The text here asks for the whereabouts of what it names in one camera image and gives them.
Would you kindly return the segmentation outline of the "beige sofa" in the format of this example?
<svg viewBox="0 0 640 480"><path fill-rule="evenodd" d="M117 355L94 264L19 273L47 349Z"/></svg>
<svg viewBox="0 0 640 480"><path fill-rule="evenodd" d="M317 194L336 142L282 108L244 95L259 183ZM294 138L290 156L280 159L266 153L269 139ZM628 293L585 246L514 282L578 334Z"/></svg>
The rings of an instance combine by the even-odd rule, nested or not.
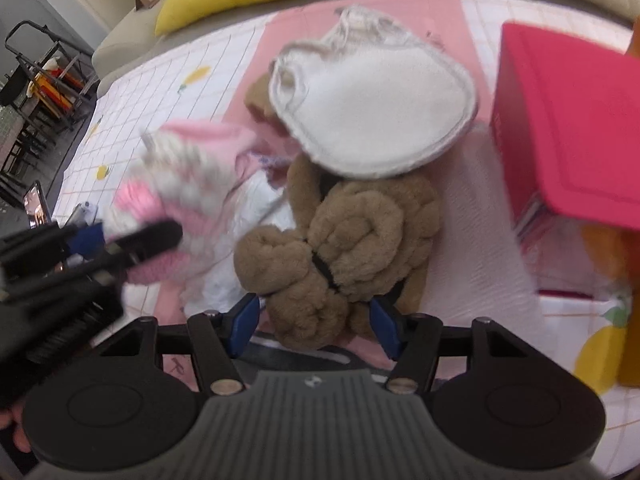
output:
<svg viewBox="0 0 640 480"><path fill-rule="evenodd" d="M277 0L237 8L213 14L208 18L189 25L181 32L173 32L167 38L160 38L155 33L155 23L160 14L160 6L150 10L129 12L106 36L92 57L93 67L98 73L102 87L108 88L117 78L125 75L135 67L155 58L168 50L192 41L214 30L234 25L240 21L258 16L286 10L293 6L321 2L326 0ZM534 0L569 6L592 14L610 18L619 23L631 23L595 6L585 0Z"/></svg>

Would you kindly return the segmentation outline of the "pink white striped sock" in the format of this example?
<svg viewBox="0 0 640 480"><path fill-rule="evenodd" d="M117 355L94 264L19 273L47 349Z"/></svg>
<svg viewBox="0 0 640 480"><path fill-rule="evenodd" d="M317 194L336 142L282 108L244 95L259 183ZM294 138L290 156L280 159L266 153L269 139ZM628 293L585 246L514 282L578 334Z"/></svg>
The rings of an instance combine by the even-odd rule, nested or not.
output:
<svg viewBox="0 0 640 480"><path fill-rule="evenodd" d="M141 141L140 157L129 165L102 214L105 238L175 220L182 227L178 247L130 270L128 281L151 285L194 278L213 265L239 188L260 170L262 142L245 127L193 119L145 131Z"/></svg>

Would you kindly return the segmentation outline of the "white round cloth bag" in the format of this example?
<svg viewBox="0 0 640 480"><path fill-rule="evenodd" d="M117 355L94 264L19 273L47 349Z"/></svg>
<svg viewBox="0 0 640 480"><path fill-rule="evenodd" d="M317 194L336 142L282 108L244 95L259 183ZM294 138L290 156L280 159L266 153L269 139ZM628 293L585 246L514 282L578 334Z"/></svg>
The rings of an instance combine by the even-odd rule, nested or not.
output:
<svg viewBox="0 0 640 480"><path fill-rule="evenodd" d="M342 177L405 174L472 126L470 72L403 24L346 6L320 39L286 44L271 64L277 118L319 166Z"/></svg>

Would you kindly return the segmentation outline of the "red box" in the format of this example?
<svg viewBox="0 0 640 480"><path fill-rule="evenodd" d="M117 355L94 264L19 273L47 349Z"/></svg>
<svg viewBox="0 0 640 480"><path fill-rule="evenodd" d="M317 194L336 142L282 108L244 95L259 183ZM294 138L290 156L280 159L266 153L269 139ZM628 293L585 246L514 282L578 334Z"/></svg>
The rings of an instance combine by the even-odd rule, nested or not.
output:
<svg viewBox="0 0 640 480"><path fill-rule="evenodd" d="M491 128L518 234L541 214L638 229L638 58L507 22Z"/></svg>

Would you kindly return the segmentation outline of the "white crinkled plastic bag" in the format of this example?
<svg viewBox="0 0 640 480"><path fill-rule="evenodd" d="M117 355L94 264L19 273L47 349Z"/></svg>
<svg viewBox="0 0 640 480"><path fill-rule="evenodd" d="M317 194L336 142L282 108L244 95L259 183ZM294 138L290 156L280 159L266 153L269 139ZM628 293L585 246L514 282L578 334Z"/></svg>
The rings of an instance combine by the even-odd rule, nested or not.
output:
<svg viewBox="0 0 640 480"><path fill-rule="evenodd" d="M213 264L186 282L180 295L184 315L208 310L228 312L245 294L234 268L235 246L258 226L293 229L295 221L284 188L274 188L264 170L243 182L232 198L232 211L214 246Z"/></svg>

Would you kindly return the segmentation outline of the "lemon pattern pink tablecloth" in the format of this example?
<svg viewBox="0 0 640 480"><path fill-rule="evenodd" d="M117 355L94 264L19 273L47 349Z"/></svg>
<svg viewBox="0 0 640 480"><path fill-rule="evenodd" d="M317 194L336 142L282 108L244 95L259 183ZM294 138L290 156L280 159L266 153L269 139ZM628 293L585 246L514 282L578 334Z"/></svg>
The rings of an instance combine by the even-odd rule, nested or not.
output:
<svg viewBox="0 0 640 480"><path fill-rule="evenodd" d="M285 190L288 166L305 153L270 103L271 64L286 44L322 38L346 6L389 15L441 48L470 72L477 90L478 110L469 130L444 154L409 171L427 176L442 208L442 226L414 313L437 316L449 325L488 316L580 380L577 363L588 362L589 374L597 373L597 358L581 359L580 352L599 330L620 325L630 313L632 292L588 254L582 227L593 222L564 220L544 230L538 242L518 241L490 123L501 29L507 22L551 29L616 51L628 46L629 28L566 6L529 0L328 0L210 32L138 66L99 99L64 174L55 218L70 218L81 202L96 206L102 218L129 165L140 157L142 133L176 119L225 122L254 131L262 142L260 170L274 188ZM137 285L127 275L126 318L153 313L162 323L185 321L180 295L190 280ZM325 354L335 344L378 372L390 369L375 336L346 332L318 350L286 348L274 336L265 301L258 297L257 339L277 360ZM608 391L593 391L606 411L593 465L604 474L620 474L639 463L639 393L618 382Z"/></svg>

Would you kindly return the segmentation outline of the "brown plush toy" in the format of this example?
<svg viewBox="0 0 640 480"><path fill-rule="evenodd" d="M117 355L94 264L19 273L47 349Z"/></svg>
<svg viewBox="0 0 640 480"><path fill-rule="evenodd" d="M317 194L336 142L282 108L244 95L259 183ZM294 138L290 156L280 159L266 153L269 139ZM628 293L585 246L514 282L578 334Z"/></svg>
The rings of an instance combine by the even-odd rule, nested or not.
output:
<svg viewBox="0 0 640 480"><path fill-rule="evenodd" d="M258 226L234 252L235 273L265 301L280 344L310 351L346 332L372 338L368 303L389 292L401 313L419 309L442 226L423 172L343 179L299 154L285 191L294 228Z"/></svg>

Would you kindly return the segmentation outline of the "smartphone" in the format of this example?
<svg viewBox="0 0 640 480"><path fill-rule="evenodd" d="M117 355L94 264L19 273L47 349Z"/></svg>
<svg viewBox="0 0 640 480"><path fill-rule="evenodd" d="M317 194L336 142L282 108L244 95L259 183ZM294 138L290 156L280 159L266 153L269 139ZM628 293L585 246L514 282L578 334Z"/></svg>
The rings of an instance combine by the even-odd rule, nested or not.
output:
<svg viewBox="0 0 640 480"><path fill-rule="evenodd" d="M24 211L31 229L51 222L51 214L39 180L32 182L23 195Z"/></svg>

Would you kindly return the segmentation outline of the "orange cardboard box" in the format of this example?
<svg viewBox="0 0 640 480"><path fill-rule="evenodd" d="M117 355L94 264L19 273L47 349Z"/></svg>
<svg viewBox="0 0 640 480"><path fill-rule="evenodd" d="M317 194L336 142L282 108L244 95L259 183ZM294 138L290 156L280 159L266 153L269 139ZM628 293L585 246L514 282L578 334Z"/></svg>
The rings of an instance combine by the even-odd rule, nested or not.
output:
<svg viewBox="0 0 640 480"><path fill-rule="evenodd" d="M589 374L585 364L576 373L597 392L608 391L614 382L639 387L639 230L625 231L588 224L582 227L588 254L597 267L617 284L632 290L631 309L620 325L599 330L580 352L581 359L597 358L599 371Z"/></svg>

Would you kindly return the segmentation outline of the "black metal cart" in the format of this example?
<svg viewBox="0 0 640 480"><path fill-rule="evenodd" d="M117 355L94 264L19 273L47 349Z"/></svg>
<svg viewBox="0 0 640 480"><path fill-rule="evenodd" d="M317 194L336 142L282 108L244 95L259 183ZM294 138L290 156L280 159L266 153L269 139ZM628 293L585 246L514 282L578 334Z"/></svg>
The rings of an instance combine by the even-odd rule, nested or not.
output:
<svg viewBox="0 0 640 480"><path fill-rule="evenodd" d="M36 32L48 40L39 58L30 58L12 44L20 32ZM90 51L31 20L20 21L11 28L4 47L27 76L27 88L64 125L70 127L86 117L100 82Z"/></svg>

